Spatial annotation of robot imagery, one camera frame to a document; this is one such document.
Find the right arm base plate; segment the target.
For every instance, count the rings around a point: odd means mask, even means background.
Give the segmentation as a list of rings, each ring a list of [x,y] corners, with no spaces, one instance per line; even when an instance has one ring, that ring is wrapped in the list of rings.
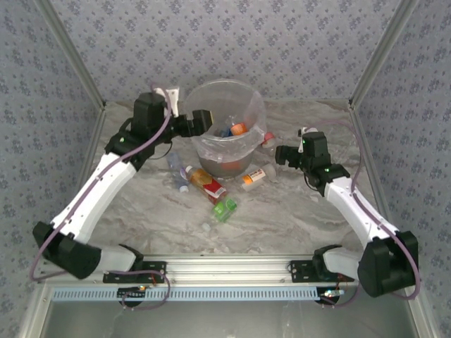
[[[294,260],[288,263],[293,283],[301,282],[354,282],[354,279],[339,273],[331,273],[320,268],[312,260]]]

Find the aluminium mounting rail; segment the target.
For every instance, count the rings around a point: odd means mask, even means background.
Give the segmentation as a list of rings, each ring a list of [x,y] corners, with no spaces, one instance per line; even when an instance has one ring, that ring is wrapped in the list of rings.
[[[320,268],[354,279],[357,283],[358,255],[344,248],[334,248],[319,259],[311,255],[143,255],[124,247],[103,250],[93,256],[75,254],[63,259],[43,259],[30,277],[34,281],[59,277],[67,282],[77,280],[103,283],[108,271],[126,272],[139,261],[165,261],[162,277],[175,286],[195,285],[275,285],[293,283],[288,263],[312,260]]]

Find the clear bottle blue label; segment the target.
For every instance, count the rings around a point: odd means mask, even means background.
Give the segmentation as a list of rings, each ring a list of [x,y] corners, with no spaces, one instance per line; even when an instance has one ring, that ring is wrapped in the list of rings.
[[[183,162],[176,152],[170,152],[166,156],[166,161],[173,180],[175,188],[180,193],[189,192],[189,182]]]

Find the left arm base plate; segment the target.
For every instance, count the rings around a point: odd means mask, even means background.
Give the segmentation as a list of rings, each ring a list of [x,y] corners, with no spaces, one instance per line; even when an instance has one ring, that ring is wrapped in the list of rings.
[[[165,261],[139,261],[129,271],[108,271],[103,275],[105,284],[164,284]]]

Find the aluminium frame post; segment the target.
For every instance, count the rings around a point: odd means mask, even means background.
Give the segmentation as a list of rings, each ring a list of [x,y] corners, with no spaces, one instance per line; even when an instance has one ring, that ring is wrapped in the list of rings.
[[[351,109],[356,110],[363,101],[418,2],[419,0],[400,0],[350,97]]]
[[[51,33],[55,37],[58,45],[61,47],[68,62],[72,66],[75,74],[81,82],[84,90],[91,99],[92,103],[99,109],[104,107],[104,100],[97,89],[94,79],[90,75],[85,63],[78,50],[76,49],[70,35],[68,34],[63,21],[53,7],[51,0],[33,0],[36,7],[42,14],[43,19],[48,25]]]

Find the metal base tray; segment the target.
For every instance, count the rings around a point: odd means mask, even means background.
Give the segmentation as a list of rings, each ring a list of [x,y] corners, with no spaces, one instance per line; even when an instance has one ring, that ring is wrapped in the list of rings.
[[[194,301],[184,296],[154,310],[127,311],[117,301],[33,296],[17,338],[444,338],[423,299],[360,294],[353,302]]]

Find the white bottle orange label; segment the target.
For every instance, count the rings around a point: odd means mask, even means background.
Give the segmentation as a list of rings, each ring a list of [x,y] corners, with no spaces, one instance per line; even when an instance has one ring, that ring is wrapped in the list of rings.
[[[246,192],[252,191],[262,185],[265,178],[266,173],[262,168],[254,170],[241,177],[241,188]]]

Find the orange red label bottle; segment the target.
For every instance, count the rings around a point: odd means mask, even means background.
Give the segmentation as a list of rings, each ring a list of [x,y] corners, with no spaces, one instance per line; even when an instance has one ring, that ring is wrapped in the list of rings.
[[[204,169],[189,165],[185,168],[185,173],[188,182],[198,188],[213,205],[227,196],[226,188]]]

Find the green label plastic bottle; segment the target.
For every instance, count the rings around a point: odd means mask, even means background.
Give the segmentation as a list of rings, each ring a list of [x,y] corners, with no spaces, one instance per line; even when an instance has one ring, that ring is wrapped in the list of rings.
[[[228,222],[232,214],[236,212],[239,201],[237,198],[224,197],[210,211],[207,217],[202,221],[201,228],[204,231],[211,231],[214,227]]]

